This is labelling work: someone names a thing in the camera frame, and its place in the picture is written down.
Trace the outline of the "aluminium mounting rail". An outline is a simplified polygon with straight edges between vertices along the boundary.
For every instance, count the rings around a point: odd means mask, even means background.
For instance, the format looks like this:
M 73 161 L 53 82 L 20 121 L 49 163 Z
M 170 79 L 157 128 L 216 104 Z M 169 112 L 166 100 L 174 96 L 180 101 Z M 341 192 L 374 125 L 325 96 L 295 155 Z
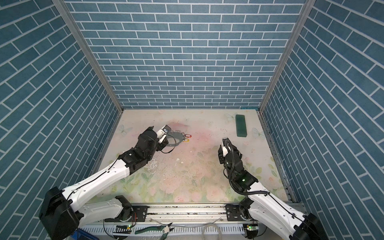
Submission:
M 130 236 L 160 238 L 161 232 L 135 235 L 135 231 L 170 223 L 173 223 L 171 227 L 175 229 L 169 233 L 168 237 L 201 234 L 202 227 L 210 223 L 218 225 L 222 234 L 240 233 L 248 239 L 259 237 L 268 229 L 259 221 L 244 219 L 240 213 L 239 204 L 134 206 L 133 213 L 135 217 L 129 222 L 106 219 L 100 220 L 98 224 L 88 224 L 79 229 L 97 238 L 109 236 L 115 240 L 126 240 Z

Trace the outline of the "green rectangular block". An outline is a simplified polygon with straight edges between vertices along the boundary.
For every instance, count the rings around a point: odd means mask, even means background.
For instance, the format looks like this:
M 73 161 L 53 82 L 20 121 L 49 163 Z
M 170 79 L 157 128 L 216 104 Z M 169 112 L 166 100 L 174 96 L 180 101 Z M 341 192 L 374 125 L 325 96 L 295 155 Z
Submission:
M 236 115 L 235 116 L 236 121 L 236 131 L 237 136 L 241 138 L 247 137 L 247 125 L 246 125 L 246 118 L 244 115 Z

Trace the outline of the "blue device box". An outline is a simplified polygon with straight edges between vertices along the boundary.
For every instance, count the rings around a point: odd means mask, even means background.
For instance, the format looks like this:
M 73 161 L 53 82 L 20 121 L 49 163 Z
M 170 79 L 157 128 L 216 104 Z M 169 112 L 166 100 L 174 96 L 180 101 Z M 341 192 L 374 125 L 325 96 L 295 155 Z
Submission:
M 94 235 L 91 235 L 90 233 L 82 230 L 82 229 L 77 229 L 72 235 L 71 238 L 73 240 L 99 240 Z

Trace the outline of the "metal key organizer ring plate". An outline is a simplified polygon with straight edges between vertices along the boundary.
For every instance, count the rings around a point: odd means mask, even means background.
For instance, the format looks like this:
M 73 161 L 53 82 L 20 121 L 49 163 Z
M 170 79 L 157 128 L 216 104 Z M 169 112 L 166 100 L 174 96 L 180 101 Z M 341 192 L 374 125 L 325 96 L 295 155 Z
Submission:
M 167 134 L 167 147 L 177 147 L 186 139 L 186 134 L 182 131 L 171 131 Z

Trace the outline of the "clear plastic tube loop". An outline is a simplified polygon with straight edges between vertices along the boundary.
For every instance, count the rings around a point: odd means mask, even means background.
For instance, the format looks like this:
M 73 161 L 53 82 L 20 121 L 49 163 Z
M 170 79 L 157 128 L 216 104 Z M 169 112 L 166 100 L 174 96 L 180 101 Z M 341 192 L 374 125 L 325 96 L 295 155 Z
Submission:
M 210 223 L 206 224 L 202 227 L 202 239 L 203 240 L 208 240 L 209 236 L 213 235 L 214 237 L 217 237 L 216 240 L 222 240 L 223 239 L 223 234 L 220 229 L 220 227 L 216 224 Z

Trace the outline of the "green handled pliers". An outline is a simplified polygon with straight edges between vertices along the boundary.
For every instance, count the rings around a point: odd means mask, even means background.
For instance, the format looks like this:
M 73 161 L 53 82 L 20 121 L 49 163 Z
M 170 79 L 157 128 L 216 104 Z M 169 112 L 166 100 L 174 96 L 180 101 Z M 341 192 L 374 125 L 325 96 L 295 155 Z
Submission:
M 160 240 L 165 240 L 168 237 L 169 233 L 175 229 L 171 227 L 172 224 L 173 223 L 170 223 L 168 225 L 151 226 L 141 230 L 136 230 L 135 235 L 143 234 L 146 232 L 161 232 L 162 236 L 160 237 Z

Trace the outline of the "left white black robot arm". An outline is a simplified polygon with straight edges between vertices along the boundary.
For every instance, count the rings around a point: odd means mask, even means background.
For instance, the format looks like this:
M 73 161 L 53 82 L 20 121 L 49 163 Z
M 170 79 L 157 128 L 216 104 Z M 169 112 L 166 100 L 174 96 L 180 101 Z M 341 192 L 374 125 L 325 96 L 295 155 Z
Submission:
M 52 240 L 64 240 L 78 228 L 105 219 L 121 222 L 133 220 L 132 204 L 124 196 L 89 204 L 88 201 L 115 182 L 124 179 L 144 167 L 155 152 L 169 143 L 167 134 L 171 128 L 165 125 L 155 132 L 148 127 L 138 137 L 135 147 L 122 153 L 104 169 L 62 190 L 54 187 L 47 191 L 39 219 Z

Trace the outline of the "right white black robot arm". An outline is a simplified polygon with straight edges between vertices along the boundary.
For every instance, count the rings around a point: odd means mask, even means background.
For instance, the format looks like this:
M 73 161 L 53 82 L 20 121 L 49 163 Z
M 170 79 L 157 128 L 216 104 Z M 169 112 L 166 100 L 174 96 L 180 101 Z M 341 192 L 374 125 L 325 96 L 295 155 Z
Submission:
M 312 213 L 304 214 L 280 200 L 243 166 L 242 154 L 230 139 L 222 139 L 220 164 L 231 188 L 245 198 L 239 210 L 246 220 L 256 220 L 284 240 L 327 240 L 322 222 Z

